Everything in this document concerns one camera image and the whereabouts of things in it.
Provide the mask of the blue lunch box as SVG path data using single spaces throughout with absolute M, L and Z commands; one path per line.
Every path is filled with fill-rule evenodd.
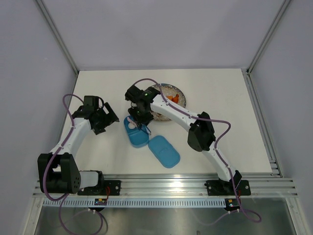
M 148 144 L 149 142 L 149 135 L 147 135 L 146 133 L 144 133 L 142 130 L 140 129 L 129 129 L 128 128 L 128 121 L 127 121 L 127 117 L 124 118 L 124 127 L 127 133 L 127 136 L 129 138 L 129 141 L 131 143 L 131 145 L 135 148 L 141 148 L 144 147 Z

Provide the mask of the blue lunch box lid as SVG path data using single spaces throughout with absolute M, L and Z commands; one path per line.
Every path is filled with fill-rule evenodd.
M 180 154 L 164 136 L 150 139 L 148 148 L 165 168 L 173 168 L 180 162 Z

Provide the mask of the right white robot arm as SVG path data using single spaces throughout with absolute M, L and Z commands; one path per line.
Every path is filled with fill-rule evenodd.
M 202 153 L 215 168 L 218 181 L 210 187 L 222 195 L 237 194 L 242 176 L 234 168 L 218 148 L 218 141 L 225 135 L 215 137 L 214 122 L 228 125 L 230 123 L 222 120 L 211 119 L 209 114 L 191 112 L 166 98 L 160 90 L 149 87 L 141 90 L 132 85 L 125 93 L 125 100 L 134 106 L 128 109 L 130 116 L 140 128 L 148 126 L 154 119 L 153 112 L 160 113 L 177 123 L 188 132 L 187 143 L 195 151 Z

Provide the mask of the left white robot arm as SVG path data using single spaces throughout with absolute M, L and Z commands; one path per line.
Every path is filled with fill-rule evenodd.
M 95 135 L 119 119 L 109 103 L 96 107 L 88 103 L 80 106 L 71 116 L 71 127 L 67 135 L 49 152 L 37 159 L 41 191 L 50 193 L 76 194 L 83 188 L 100 195 L 105 191 L 101 171 L 80 171 L 75 162 L 76 154 L 91 131 Z

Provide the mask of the pink handled metal tongs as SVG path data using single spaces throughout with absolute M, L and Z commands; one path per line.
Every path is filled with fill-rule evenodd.
M 144 133 L 146 133 L 147 135 L 151 135 L 151 130 L 148 128 L 148 126 L 146 125 L 142 125 L 141 127 L 139 127 L 130 117 L 127 117 L 127 121 L 129 123 L 131 123 L 134 127 L 136 127 L 137 129 L 142 130 Z

